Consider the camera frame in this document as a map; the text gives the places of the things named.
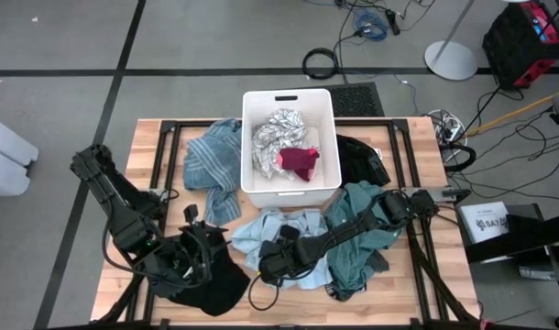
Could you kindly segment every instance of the white box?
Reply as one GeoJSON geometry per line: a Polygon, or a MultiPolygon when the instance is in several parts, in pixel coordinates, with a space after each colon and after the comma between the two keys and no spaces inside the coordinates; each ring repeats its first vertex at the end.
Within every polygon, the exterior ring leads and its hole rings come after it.
{"type": "Polygon", "coordinates": [[[256,207],[317,206],[328,200],[341,185],[341,166],[336,146],[333,104],[325,89],[248,92],[243,95],[241,141],[241,189],[256,207]],[[264,124],[278,109],[301,112],[308,128],[303,148],[319,147],[314,175],[309,182],[290,181],[274,175],[264,178],[253,169],[253,126],[264,124]]]}

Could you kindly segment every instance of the wooden table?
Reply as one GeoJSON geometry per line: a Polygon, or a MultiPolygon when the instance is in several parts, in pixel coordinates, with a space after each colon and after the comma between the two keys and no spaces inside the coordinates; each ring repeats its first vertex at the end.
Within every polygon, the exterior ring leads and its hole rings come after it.
{"type": "MultiPolygon", "coordinates": [[[[149,187],[160,121],[160,119],[140,119],[137,122],[131,153],[126,165],[126,177],[140,189],[149,187]]],[[[446,176],[431,120],[415,117],[408,118],[408,123],[422,186],[445,186],[447,184],[446,176]]],[[[183,225],[182,210],[189,204],[197,204],[200,215],[204,214],[206,191],[188,192],[184,190],[181,177],[187,141],[198,138],[203,131],[204,128],[200,127],[185,127],[181,131],[181,143],[173,182],[173,188],[180,192],[180,198],[170,202],[166,236],[179,233],[177,228],[183,225]]],[[[380,148],[384,157],[384,166],[392,179],[392,182],[385,188],[397,188],[395,167],[385,127],[340,126],[337,128],[337,132],[362,140],[373,148],[380,148]]],[[[159,179],[160,187],[165,181],[171,136],[172,134],[169,134],[169,140],[166,140],[161,178],[159,179]]],[[[411,176],[401,134],[398,136],[398,141],[404,175],[407,178],[406,182],[409,182],[411,176]]],[[[241,203],[242,217],[225,226],[230,229],[226,233],[227,237],[230,237],[235,228],[253,220],[258,214],[258,209],[250,204],[246,195],[240,190],[237,193],[241,203]]],[[[452,210],[442,209],[440,214],[455,219],[455,213],[452,210]]],[[[471,314],[478,316],[477,297],[458,227],[435,217],[431,230],[441,277],[465,308],[471,314]]],[[[232,248],[230,250],[231,257],[242,266],[245,255],[232,248]]],[[[405,233],[389,250],[382,252],[389,262],[390,271],[376,274],[367,283],[367,292],[357,294],[347,302],[337,302],[329,298],[324,288],[302,291],[292,287],[281,291],[277,304],[266,312],[252,309],[247,301],[247,294],[245,294],[230,312],[212,317],[200,309],[157,298],[151,323],[157,325],[161,318],[169,318],[172,325],[407,325],[410,318],[421,317],[408,239],[405,233]]],[[[109,255],[125,264],[112,244],[109,245],[109,255]]],[[[245,267],[243,269],[251,279],[255,277],[253,271],[245,267]]],[[[106,262],[104,263],[91,319],[99,318],[109,310],[130,279],[129,273],[114,269],[106,262]]],[[[431,313],[433,318],[437,318],[433,287],[429,280],[426,280],[426,288],[431,313]]],[[[142,318],[145,290],[144,283],[137,302],[137,319],[142,318]]],[[[258,306],[266,306],[273,299],[274,293],[273,289],[259,281],[253,290],[254,303],[258,306]]]]}

